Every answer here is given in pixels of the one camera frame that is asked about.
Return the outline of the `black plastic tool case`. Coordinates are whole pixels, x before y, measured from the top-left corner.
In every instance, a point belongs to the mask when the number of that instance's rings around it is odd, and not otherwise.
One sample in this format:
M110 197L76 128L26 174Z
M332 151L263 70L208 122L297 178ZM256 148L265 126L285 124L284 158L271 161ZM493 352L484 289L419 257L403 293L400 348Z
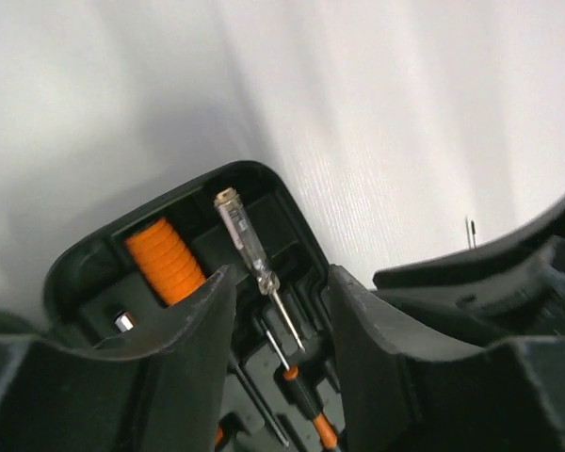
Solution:
M261 294L219 215L236 191L278 275ZM240 161L145 203L65 251L49 270L51 333L92 347L181 301L221 266L236 284L236 317L216 436L219 451L343 451L341 388L331 338L327 260L281 178Z

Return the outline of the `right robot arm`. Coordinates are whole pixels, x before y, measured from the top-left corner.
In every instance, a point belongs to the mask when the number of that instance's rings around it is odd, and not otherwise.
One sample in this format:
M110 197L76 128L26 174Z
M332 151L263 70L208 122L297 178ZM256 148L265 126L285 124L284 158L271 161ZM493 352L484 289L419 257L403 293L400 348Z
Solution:
M378 271L375 293L404 314L461 341L565 335L565 195L492 242Z

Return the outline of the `orange handled screwdriver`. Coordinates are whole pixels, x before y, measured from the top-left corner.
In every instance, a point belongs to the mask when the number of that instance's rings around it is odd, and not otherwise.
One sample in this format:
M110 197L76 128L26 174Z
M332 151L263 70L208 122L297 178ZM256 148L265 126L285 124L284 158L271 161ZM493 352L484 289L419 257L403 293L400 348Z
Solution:
M127 237L124 244L168 306L192 295L207 280L190 248L165 218Z

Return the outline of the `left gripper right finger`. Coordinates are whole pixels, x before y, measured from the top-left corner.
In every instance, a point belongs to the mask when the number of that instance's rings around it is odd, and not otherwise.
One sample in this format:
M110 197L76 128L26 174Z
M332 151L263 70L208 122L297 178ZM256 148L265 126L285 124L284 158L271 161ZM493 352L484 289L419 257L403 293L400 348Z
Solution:
M565 451L565 337L477 347L329 273L352 451Z

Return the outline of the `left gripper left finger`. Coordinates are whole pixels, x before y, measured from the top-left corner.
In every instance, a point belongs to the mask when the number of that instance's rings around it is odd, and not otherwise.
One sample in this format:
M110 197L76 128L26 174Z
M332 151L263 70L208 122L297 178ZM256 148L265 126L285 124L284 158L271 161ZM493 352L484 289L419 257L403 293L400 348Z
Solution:
M105 339L0 334L0 451L211 451L235 316L235 272Z

